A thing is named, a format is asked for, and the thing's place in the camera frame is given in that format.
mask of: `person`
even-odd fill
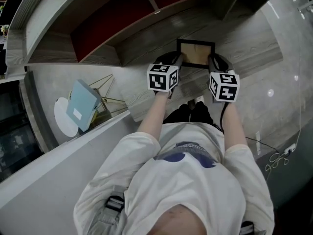
[[[239,235],[247,222],[272,234],[273,204],[235,105],[225,109],[223,134],[202,102],[192,111],[181,105],[162,124],[168,95],[156,94],[138,131],[84,189],[78,234]]]

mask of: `light blue box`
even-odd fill
[[[78,79],[68,101],[67,115],[82,131],[87,131],[100,100],[101,96],[96,91],[82,79]]]

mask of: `white cable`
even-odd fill
[[[276,159],[272,160],[272,157],[277,156],[277,155],[278,155],[278,157]],[[272,163],[272,164],[271,165],[267,164],[265,166],[265,171],[269,171],[268,176],[266,178],[266,182],[268,181],[268,178],[270,176],[270,173],[271,173],[272,169],[275,169],[276,167],[278,167],[279,161],[281,161],[283,159],[284,160],[284,165],[288,164],[289,159],[287,159],[286,157],[283,157],[283,155],[280,155],[279,152],[276,152],[276,153],[274,153],[273,155],[270,156],[269,162]]]
[[[301,89],[300,89],[300,81],[301,81],[301,76],[300,76],[300,73],[301,73],[301,68],[300,68],[300,62],[301,62],[301,45],[300,45],[300,48],[299,48],[299,61],[298,61],[298,98],[299,98],[299,134],[298,134],[298,137],[297,137],[297,141],[295,143],[295,149],[297,148],[298,146],[298,142],[299,142],[299,138],[300,138],[300,134],[301,134],[301,110],[302,110],[302,107],[301,107]],[[268,173],[268,176],[266,178],[266,182],[268,181],[268,178],[269,178],[269,175],[272,171],[272,169],[275,169],[276,167],[278,167],[279,165],[279,161],[281,161],[282,159],[284,160],[284,165],[287,165],[288,162],[289,162],[289,159],[287,159],[286,157],[283,157],[285,154],[280,154],[278,151],[276,153],[274,153],[273,155],[270,156],[269,158],[269,164],[267,164],[265,166],[265,171],[269,171]]]

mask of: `backpack strap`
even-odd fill
[[[241,224],[239,235],[266,235],[266,231],[255,232],[253,222],[245,221]]]
[[[86,226],[85,235],[121,235],[126,223],[124,210],[126,188],[114,186],[102,208]]]

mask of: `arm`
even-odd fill
[[[138,132],[145,132],[155,137],[160,138],[162,123],[165,115],[165,105],[169,93],[158,92],[155,100],[149,109],[146,117],[138,128]]]
[[[133,176],[161,149],[161,133],[168,93],[157,93],[154,103],[142,121],[138,132],[125,136],[104,161],[94,179],[86,186],[74,208],[78,234],[88,227],[110,196],[113,186],[128,188]]]
[[[251,150],[234,104],[229,104],[223,117],[225,136],[224,166],[238,180],[246,199],[244,221],[252,221],[256,231],[272,234],[274,229],[273,203],[268,186]]]
[[[225,150],[236,144],[247,145],[245,133],[241,125],[236,106],[232,103],[230,103],[225,109],[223,116],[223,129]]]

